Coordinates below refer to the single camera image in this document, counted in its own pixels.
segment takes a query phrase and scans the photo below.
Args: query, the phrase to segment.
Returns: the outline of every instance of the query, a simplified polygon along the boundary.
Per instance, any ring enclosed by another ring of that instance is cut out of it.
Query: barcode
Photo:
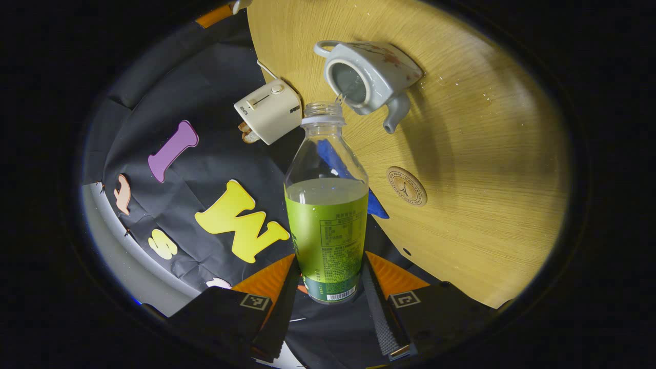
[[[355,291],[356,291],[356,287],[353,286],[353,288],[351,288],[346,292],[342,292],[337,295],[326,295],[326,297],[328,298],[328,301],[341,300],[347,298],[348,296],[351,296],[351,293],[354,293]]]

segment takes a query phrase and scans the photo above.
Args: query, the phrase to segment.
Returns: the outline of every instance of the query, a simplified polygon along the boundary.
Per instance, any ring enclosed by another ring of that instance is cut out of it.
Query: teapot handle
[[[323,57],[327,58],[328,55],[330,55],[330,51],[324,49],[324,46],[337,46],[338,44],[342,43],[341,41],[333,41],[333,40],[323,40],[319,41],[316,44],[314,44],[314,53]]]

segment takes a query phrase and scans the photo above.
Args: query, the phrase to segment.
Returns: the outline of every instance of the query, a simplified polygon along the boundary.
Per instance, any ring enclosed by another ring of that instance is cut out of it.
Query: black fabric
[[[179,32],[187,35],[190,30],[184,28]],[[277,241],[258,253],[255,263],[246,263],[232,253],[233,232],[210,234],[198,225],[194,215],[214,204],[225,192],[226,183],[235,179],[255,199],[256,207],[252,211],[266,212],[265,224],[277,221],[289,230],[283,176],[304,137],[298,128],[271,146],[262,141],[245,144],[241,140],[237,130],[241,119],[232,104],[264,84],[256,65],[246,15],[241,12],[203,32],[215,34],[200,36],[193,31],[192,35],[216,42],[158,77],[132,111],[127,112],[115,102],[106,102],[108,114],[98,117],[94,124],[110,128],[93,129],[89,144],[89,149],[98,152],[96,157],[103,150],[107,152],[102,182],[106,185],[107,199],[124,226],[130,229],[130,235],[162,267],[200,291],[214,277],[234,286],[294,252],[291,239]],[[184,43],[178,36],[168,40],[169,44]],[[160,49],[154,55],[165,58]],[[157,64],[156,58],[149,56],[146,60]],[[147,66],[148,63],[140,64],[137,70],[148,70]],[[155,74],[145,72],[144,81],[134,82],[135,91],[140,91]],[[123,78],[119,86],[125,90],[120,101],[130,105],[130,99],[141,93],[129,91],[125,86],[132,82]],[[161,148],[184,119],[195,129],[199,143],[185,150],[166,171],[165,182],[159,183],[148,168],[148,156]],[[115,206],[113,190],[118,186],[119,174],[126,176],[132,190],[129,216]],[[156,228],[178,246],[178,253],[171,260],[161,258],[148,245],[148,238]],[[435,281],[397,252],[371,216],[365,249],[429,282]],[[295,294],[291,320],[305,319],[290,323],[285,340],[300,361],[314,369],[364,368],[386,362],[380,353],[361,284],[350,302],[337,306],[318,304],[300,291]]]
[[[253,47],[250,37],[244,37],[248,27],[246,14],[241,12],[204,29],[196,22],[181,27],[150,48],[114,83],[108,94],[128,108],[134,108],[147,91],[181,60],[215,43]],[[237,62],[228,55],[225,59]]]

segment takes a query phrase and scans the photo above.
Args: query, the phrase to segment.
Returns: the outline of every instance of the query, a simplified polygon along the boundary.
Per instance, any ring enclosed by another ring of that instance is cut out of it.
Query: teapot spout
[[[391,98],[386,105],[388,113],[382,126],[387,133],[392,134],[396,130],[396,126],[401,122],[401,119],[410,111],[410,99],[408,99],[405,92],[402,92],[396,95],[396,97]]]

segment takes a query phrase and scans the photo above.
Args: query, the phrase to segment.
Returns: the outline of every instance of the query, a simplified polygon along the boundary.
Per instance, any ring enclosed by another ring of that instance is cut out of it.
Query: black backdrop
[[[650,188],[640,174],[653,129],[641,120],[649,91],[647,9],[537,5],[520,1],[446,2],[496,24],[539,59],[566,91],[589,153],[591,199],[580,248],[558,283],[499,335],[454,353],[444,365],[647,366],[651,280],[639,257],[648,234]],[[199,366],[207,358],[144,330],[128,307],[99,289],[73,252],[70,147],[94,97],[162,35],[203,11],[202,1],[24,3],[3,32],[6,58],[4,166],[15,221],[3,260],[9,367]]]

